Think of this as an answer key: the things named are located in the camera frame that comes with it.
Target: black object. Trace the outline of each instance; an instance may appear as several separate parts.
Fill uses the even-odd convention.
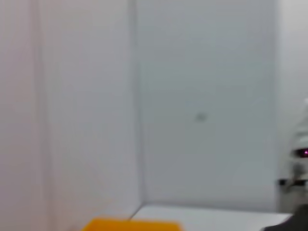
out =
[[[280,179],[278,180],[279,186],[285,186],[287,184],[287,179]],[[293,184],[293,186],[305,186],[308,183],[308,180],[296,180]]]
[[[293,151],[293,154],[297,158],[308,158],[308,148],[295,150]]]
[[[308,231],[308,205],[301,205],[287,221],[264,231]]]

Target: white table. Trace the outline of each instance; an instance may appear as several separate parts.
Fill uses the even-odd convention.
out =
[[[176,221],[183,231],[260,231],[266,226],[280,224],[288,217],[288,214],[148,205],[133,219]]]

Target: yellow object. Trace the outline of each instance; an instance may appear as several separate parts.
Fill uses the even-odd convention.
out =
[[[180,231],[177,223],[97,218],[82,231]]]

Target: white wall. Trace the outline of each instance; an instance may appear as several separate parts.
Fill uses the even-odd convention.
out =
[[[276,1],[137,3],[147,200],[274,211]]]
[[[57,231],[131,215],[137,179],[128,1],[40,0]]]
[[[46,231],[29,0],[0,1],[0,229]]]
[[[290,177],[290,140],[308,97],[308,2],[282,0],[279,12],[279,166],[281,177]]]

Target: white surface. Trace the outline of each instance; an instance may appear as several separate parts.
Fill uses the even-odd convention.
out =
[[[140,205],[128,1],[40,0],[57,231]]]
[[[282,0],[279,6],[279,166],[281,177],[288,177],[290,140],[308,97],[308,1]]]
[[[288,217],[287,214],[145,206],[134,219],[176,221],[183,231],[260,231],[264,227],[278,225]]]
[[[274,211],[276,2],[137,4],[147,200]]]
[[[0,1],[0,230],[46,231],[29,0]]]

